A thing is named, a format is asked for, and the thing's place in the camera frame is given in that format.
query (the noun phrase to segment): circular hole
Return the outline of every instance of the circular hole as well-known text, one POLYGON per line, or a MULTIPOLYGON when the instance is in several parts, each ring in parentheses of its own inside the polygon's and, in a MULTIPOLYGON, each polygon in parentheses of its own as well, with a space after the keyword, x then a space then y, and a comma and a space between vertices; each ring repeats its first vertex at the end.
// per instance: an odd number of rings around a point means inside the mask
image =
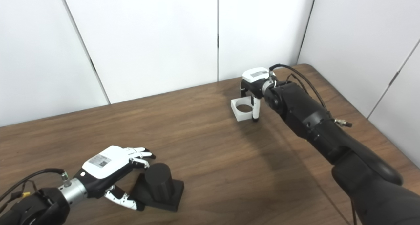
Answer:
POLYGON ((241 104, 237 106, 237 110, 243 113, 249 113, 250 111, 252 111, 252 107, 245 104, 241 104))

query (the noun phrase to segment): white block with hole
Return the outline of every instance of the white block with hole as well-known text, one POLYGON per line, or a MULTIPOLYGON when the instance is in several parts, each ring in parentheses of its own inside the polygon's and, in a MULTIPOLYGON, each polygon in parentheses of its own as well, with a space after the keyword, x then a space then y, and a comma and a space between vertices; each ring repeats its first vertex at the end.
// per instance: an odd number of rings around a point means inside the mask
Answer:
POLYGON ((237 119, 238 122, 243 121, 243 120, 252 119, 252 111, 242 112, 242 111, 240 111, 240 110, 237 109, 237 107, 239 105, 248 105, 249 107, 252 108, 251 96, 247 96, 247 97, 243 97, 243 98, 237 98, 237 99, 232 99, 231 100, 231 108, 232 108, 232 111, 234 112, 235 117, 236 117, 236 119, 237 119))

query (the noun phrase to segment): label sticker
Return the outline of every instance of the label sticker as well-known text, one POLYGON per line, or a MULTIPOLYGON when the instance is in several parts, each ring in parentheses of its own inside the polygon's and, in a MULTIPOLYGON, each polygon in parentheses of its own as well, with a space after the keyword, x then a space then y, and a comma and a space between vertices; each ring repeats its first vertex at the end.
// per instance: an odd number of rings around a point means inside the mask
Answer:
POLYGON ((97 167, 99 167, 99 168, 102 168, 105 165, 107 165, 109 162, 111 162, 111 159, 110 158, 107 158, 107 157, 105 157, 103 155, 97 154, 93 158, 89 159, 88 162, 91 163, 91 164, 93 164, 93 165, 95 165, 95 166, 97 166, 97 167))

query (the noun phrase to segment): black square base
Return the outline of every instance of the black square base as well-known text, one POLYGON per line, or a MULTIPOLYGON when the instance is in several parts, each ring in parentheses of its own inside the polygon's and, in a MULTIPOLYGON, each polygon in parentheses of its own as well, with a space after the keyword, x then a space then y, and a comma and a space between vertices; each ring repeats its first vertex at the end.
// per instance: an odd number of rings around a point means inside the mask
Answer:
POLYGON ((174 183, 174 195, 172 196, 172 198, 166 202, 156 202, 150 194, 147 182, 144 178, 144 174, 141 173, 138 176, 138 179, 130 193, 130 196, 133 197, 135 200, 140 201, 146 206, 176 212, 178 210, 179 202, 182 197, 184 185, 183 181, 180 180, 172 180, 172 182, 174 183))

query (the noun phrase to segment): robotic arm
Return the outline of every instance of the robotic arm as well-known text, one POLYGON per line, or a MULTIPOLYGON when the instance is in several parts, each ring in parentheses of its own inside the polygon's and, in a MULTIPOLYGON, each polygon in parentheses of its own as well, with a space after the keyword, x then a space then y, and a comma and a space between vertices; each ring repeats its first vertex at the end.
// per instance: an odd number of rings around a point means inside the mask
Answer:
POLYGON ((14 204, 0 217, 0 225, 61 225, 71 207, 86 198, 102 196, 124 207, 142 211, 144 204, 131 198, 115 183, 133 168, 149 168, 147 158, 156 157, 143 147, 110 146, 86 161, 73 179, 70 180, 65 171, 60 172, 62 186, 40 189, 14 204))
MULTIPOLYGON (((242 97, 250 91, 252 99, 258 99, 253 103, 264 98, 297 136, 306 139, 333 165, 332 176, 350 197, 362 224, 420 224, 420 196, 401 186, 402 176, 343 131, 340 126, 351 124, 334 119, 323 102, 319 104, 306 89, 294 82, 279 81, 273 73, 277 67, 291 69, 303 77, 293 68, 281 64, 269 70, 254 68, 243 74, 242 97)), ((256 122, 258 118, 255 116, 258 114, 253 111, 252 119, 256 122)))

